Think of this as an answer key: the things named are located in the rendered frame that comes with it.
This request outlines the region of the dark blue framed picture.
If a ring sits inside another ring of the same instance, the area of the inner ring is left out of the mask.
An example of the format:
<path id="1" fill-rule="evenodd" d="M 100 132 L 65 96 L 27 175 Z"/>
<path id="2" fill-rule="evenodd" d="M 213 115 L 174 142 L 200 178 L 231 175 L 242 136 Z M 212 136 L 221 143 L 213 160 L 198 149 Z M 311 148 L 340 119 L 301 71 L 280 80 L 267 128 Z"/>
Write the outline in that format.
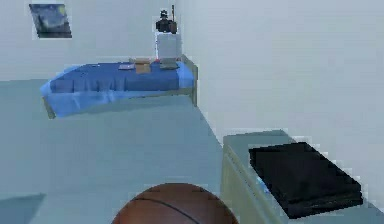
<path id="1" fill-rule="evenodd" d="M 71 38 L 72 32 L 64 4 L 30 4 L 39 38 Z"/>

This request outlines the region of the bed with blue cover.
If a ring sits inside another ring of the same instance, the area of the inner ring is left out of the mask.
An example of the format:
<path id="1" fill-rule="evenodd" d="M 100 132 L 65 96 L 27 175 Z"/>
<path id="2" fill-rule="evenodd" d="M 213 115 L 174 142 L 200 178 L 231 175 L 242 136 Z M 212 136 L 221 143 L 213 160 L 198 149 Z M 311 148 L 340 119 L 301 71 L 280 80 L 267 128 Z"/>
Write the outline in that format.
<path id="1" fill-rule="evenodd" d="M 130 62 L 96 63 L 71 66 L 40 87 L 47 114 L 51 119 L 79 113 L 96 105 L 120 99 L 188 95 L 197 103 L 198 66 L 183 56 L 178 69 L 160 68 L 151 63 L 151 72 L 119 70 Z"/>

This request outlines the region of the flat black box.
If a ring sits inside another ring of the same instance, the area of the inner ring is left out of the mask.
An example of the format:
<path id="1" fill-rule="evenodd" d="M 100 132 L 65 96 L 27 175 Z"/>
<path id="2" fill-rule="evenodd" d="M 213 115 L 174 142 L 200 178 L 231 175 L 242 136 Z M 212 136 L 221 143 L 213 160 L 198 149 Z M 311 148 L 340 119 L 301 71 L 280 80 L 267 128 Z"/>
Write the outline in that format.
<path id="1" fill-rule="evenodd" d="M 250 165 L 291 219 L 361 205 L 361 185 L 306 142 L 249 150 Z"/>

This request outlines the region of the black figurine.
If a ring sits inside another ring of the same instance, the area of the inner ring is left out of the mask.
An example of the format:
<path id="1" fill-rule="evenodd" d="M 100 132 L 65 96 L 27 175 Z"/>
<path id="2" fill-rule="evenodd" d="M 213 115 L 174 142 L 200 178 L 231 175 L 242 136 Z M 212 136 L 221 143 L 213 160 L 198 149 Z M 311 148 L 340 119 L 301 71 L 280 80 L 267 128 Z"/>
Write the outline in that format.
<path id="1" fill-rule="evenodd" d="M 168 12 L 162 10 L 160 12 L 160 20 L 155 23 L 158 32 L 169 33 L 171 31 L 172 20 L 168 19 Z"/>

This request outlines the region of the tan cardboard box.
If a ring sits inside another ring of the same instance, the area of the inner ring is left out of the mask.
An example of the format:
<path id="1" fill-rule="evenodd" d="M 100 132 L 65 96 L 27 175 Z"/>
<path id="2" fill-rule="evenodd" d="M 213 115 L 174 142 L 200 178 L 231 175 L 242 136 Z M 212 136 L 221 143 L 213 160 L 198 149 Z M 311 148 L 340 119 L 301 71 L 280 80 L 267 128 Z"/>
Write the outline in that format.
<path id="1" fill-rule="evenodd" d="M 151 72 L 151 60 L 148 58 L 136 58 L 134 60 L 137 74 L 145 74 Z"/>

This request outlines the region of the orange basketball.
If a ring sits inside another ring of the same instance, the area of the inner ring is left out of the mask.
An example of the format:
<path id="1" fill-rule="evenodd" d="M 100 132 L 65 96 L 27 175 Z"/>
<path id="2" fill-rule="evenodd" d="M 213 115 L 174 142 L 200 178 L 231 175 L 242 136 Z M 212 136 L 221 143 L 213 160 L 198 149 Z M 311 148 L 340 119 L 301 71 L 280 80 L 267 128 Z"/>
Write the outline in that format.
<path id="1" fill-rule="evenodd" d="M 165 183 L 132 198 L 111 224 L 239 224 L 210 191 L 188 183 Z"/>

